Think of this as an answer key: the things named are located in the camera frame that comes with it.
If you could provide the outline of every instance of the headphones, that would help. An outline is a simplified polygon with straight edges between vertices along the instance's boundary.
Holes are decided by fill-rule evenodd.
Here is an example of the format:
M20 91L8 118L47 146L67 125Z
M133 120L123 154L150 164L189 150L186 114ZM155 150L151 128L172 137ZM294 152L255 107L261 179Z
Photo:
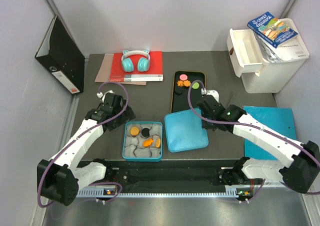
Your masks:
M121 57L121 63L122 63L122 68L125 72L133 72L134 71L134 64L132 63L132 60L128 58L129 56L132 55L142 55L145 56L146 58L142 57L139 59L138 62L138 71L140 72L146 72L149 70L150 67L150 55L149 55L150 50L143 50L143 51L127 51L123 50L122 57Z

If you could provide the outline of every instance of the blue pad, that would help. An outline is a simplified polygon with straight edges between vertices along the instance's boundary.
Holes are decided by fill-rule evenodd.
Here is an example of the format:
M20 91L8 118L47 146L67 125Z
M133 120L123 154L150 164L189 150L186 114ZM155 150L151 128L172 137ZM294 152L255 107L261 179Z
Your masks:
M272 130L288 138L297 139L294 115L291 108L245 106L244 109L254 119ZM249 140L244 140L244 155L260 160L277 160L270 153Z
M164 117L164 124L170 152L204 148L209 144L201 119L192 110L168 114Z

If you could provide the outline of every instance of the binder label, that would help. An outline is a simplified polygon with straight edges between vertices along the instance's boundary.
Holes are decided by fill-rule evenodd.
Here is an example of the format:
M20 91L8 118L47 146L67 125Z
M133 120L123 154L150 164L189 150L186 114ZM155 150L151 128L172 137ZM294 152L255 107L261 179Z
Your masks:
M57 78L72 94L80 92L62 71L52 72L52 75L54 75L54 77Z

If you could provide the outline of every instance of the white plastic drawer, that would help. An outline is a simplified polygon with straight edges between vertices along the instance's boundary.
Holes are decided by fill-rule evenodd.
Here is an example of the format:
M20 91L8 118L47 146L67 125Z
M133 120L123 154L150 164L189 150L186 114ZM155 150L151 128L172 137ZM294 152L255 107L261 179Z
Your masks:
M240 77L242 73L260 71L263 66L262 55L252 30L230 29L226 43L237 77Z

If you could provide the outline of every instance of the orange cookie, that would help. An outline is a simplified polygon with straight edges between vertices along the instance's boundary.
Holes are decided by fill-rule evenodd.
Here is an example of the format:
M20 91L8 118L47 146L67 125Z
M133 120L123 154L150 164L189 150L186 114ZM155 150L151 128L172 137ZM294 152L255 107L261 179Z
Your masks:
M189 80L186 80L186 81L183 82L183 85L185 87L189 87L191 85L191 82Z
M184 86L184 82L181 81L181 80L179 80L179 81L177 82L177 84L178 84L179 87L183 87L183 86Z
M158 138L156 141L155 141L155 147L156 148L160 148L161 147L161 139Z
M143 142L143 146L144 147L149 147L149 146L151 146L151 144L154 142L154 140L152 139L152 138L150 138L150 139L148 139L148 140L146 140L146 141L144 141Z
M130 129L130 134L131 134L132 136L137 136L137 135L139 134L139 132L140 132L140 130L139 130L139 128L137 128L137 127L132 127L132 128Z

